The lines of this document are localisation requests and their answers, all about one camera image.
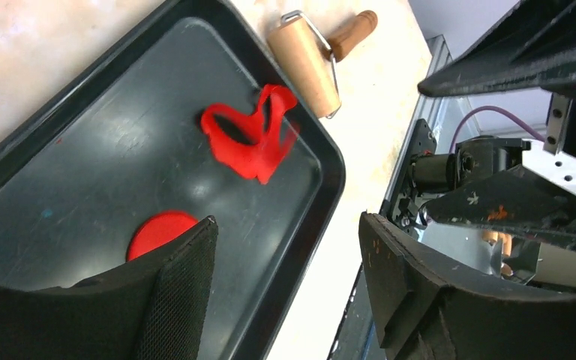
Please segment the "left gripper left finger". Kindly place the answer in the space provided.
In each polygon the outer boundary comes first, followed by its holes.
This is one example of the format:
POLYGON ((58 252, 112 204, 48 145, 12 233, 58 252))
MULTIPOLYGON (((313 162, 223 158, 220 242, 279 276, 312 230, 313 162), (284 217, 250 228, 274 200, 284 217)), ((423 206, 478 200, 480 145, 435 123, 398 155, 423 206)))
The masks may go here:
POLYGON ((195 359, 217 239, 218 224, 206 217, 72 287, 0 286, 0 359, 195 359))

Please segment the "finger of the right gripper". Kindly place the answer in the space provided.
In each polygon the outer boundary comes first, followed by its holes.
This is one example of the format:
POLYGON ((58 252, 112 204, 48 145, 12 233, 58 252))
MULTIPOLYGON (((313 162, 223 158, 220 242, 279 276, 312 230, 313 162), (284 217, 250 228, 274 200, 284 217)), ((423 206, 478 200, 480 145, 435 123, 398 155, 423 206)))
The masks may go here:
POLYGON ((576 195, 522 165, 464 185, 425 208, 439 224, 576 249, 576 195))
POLYGON ((429 97, 541 88, 576 100, 576 1, 519 1, 418 84, 429 97))

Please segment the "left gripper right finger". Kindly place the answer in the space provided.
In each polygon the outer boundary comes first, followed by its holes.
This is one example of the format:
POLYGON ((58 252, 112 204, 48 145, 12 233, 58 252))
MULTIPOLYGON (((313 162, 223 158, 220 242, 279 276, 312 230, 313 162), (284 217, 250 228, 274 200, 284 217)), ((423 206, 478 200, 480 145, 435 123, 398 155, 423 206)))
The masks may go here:
POLYGON ((388 359, 576 359, 576 293, 512 283, 362 213, 358 238, 388 359))

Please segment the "round red dough wrapper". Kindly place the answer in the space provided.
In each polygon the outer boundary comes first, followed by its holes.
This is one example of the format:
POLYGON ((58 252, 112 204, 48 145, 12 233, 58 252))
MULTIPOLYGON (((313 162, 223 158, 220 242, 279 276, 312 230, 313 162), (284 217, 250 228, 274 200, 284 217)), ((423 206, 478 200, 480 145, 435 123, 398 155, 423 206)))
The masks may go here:
POLYGON ((162 211, 146 220, 133 234, 126 253, 126 260, 135 260, 157 249, 195 226, 198 220, 179 210, 162 211))

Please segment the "black baking tray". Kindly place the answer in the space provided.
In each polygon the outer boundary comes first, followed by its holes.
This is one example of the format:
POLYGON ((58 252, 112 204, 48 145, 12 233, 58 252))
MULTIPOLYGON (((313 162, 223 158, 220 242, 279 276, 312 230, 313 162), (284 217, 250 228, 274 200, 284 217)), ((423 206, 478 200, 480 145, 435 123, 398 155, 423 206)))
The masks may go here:
POLYGON ((195 359, 264 359, 344 189, 340 150, 303 100, 268 184, 215 160, 200 117, 289 86, 227 1, 166 1, 0 144, 0 286, 69 288, 130 261, 179 210, 217 222, 195 359))

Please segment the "red dough piece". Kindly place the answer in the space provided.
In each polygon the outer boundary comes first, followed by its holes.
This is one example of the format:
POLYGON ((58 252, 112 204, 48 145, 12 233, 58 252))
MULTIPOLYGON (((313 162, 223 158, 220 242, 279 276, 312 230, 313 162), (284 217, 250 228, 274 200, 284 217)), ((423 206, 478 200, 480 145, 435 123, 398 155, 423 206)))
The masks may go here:
POLYGON ((268 84, 262 88, 251 114, 245 115, 224 103, 213 103, 205 108, 199 123, 216 161, 243 179, 256 179, 266 185, 298 138, 297 130, 281 136, 284 115, 298 103, 287 87, 268 84), (235 125, 252 143, 246 145, 233 139, 221 129, 216 116, 235 125))

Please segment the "wooden rolling pin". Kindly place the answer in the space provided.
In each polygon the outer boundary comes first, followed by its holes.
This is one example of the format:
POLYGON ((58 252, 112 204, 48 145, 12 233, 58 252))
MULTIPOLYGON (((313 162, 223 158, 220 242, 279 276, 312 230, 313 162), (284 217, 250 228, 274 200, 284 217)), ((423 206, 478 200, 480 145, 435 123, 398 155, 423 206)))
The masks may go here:
POLYGON ((378 25, 378 16, 364 10, 328 37, 301 10, 285 13, 267 36, 276 62, 318 118, 331 119, 341 108, 337 65, 378 25))

